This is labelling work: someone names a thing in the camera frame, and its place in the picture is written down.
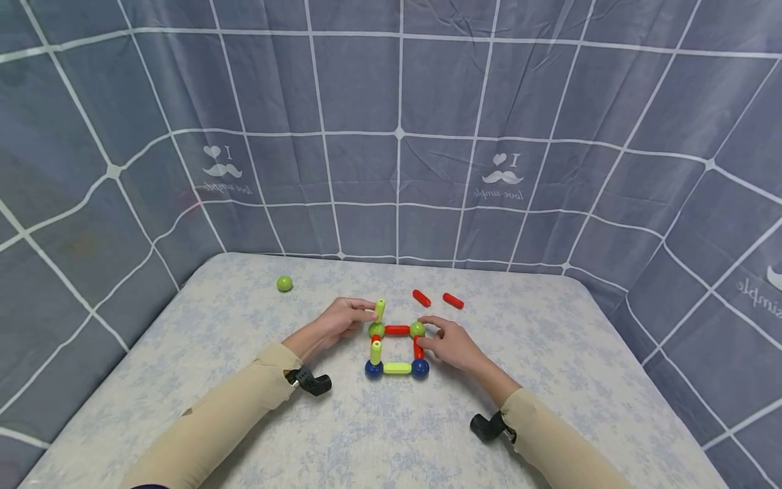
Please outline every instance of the fabric wall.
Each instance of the fabric wall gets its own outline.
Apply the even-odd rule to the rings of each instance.
[[[0,486],[224,251],[573,277],[782,485],[777,0],[0,13]]]

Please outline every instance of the floral patterned sheet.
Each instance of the floral patterned sheet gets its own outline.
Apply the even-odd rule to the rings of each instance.
[[[279,275],[293,278],[291,292],[277,291]],[[429,296],[429,309],[413,289]],[[445,292],[465,308],[443,302]],[[192,276],[22,487],[115,487],[188,406],[338,295],[385,298],[388,324],[424,312],[460,322],[635,487],[725,487],[576,280],[239,253]],[[295,392],[205,487],[546,487],[505,437],[483,444],[470,432],[474,414],[497,410],[471,380],[434,360],[426,380],[371,382],[368,355],[364,334],[322,355],[315,372],[332,377],[332,391]],[[383,357],[411,361],[411,341],[384,341]]]

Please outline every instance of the heart logo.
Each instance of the heart logo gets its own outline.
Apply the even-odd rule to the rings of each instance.
[[[222,153],[223,151],[222,149],[220,149],[220,146],[204,146],[203,152],[213,157],[216,160],[217,157],[220,156],[220,153]]]

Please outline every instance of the mustache logo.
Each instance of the mustache logo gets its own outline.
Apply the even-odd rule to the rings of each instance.
[[[206,168],[202,168],[202,170],[203,170],[204,173],[206,173],[208,175],[212,175],[213,177],[222,177],[223,175],[225,175],[227,173],[232,174],[236,178],[239,178],[239,177],[242,176],[242,171],[237,169],[234,165],[232,165],[230,163],[227,164],[227,165],[223,165],[223,164],[217,163],[213,167],[211,167],[209,170],[207,170]]]
[[[521,180],[524,180],[524,177],[518,178],[512,171],[494,171],[491,175],[488,177],[481,177],[485,183],[494,183],[502,180],[505,183],[510,183],[512,185],[515,185],[519,183]]]

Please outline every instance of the loose red rod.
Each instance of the loose red rod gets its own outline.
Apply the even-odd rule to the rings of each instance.
[[[429,307],[432,305],[432,301],[430,301],[429,298],[418,289],[413,291],[413,298],[420,302],[423,307]]]
[[[464,302],[450,295],[448,292],[443,294],[443,300],[445,300],[448,304],[454,306],[457,309],[462,309],[465,306]]]

